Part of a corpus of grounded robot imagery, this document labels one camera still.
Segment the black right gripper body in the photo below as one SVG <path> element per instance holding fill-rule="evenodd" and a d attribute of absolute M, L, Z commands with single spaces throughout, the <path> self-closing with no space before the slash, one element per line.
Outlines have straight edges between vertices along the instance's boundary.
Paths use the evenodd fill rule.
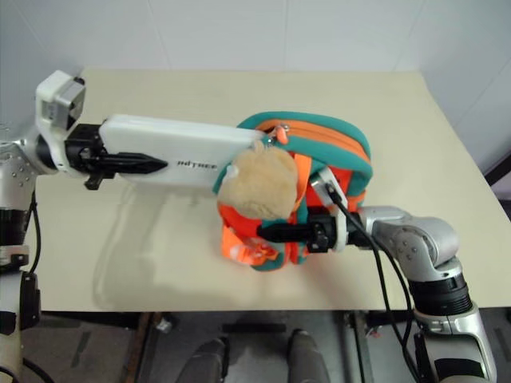
<path fill-rule="evenodd" d="M 335 251 L 338 244 L 336 218 L 332 215 L 309 215 L 307 217 L 309 253 L 327 253 Z"/>

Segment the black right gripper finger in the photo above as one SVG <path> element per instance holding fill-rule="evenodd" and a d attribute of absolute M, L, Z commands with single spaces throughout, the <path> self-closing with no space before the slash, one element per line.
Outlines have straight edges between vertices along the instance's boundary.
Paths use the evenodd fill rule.
<path fill-rule="evenodd" d="M 309 224 L 274 223 L 269 226 L 258 226 L 258 237 L 272 243 L 301 243 L 314 238 L 314 230 Z"/>

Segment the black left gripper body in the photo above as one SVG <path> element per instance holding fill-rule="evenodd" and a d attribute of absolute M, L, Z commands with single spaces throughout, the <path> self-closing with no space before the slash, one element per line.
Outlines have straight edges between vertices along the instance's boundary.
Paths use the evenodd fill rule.
<path fill-rule="evenodd" d="M 99 124 L 78 124 L 65 140 L 70 167 L 88 176 L 85 188 L 96 191 L 109 176 L 105 167 L 108 154 L 99 134 Z"/>

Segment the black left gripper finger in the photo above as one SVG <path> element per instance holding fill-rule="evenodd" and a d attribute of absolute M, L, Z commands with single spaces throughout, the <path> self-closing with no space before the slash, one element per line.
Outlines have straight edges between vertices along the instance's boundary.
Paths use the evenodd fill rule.
<path fill-rule="evenodd" d="M 119 152 L 103 156 L 103 169 L 120 174 L 150 174 L 166 168 L 164 160 L 142 153 Z"/>

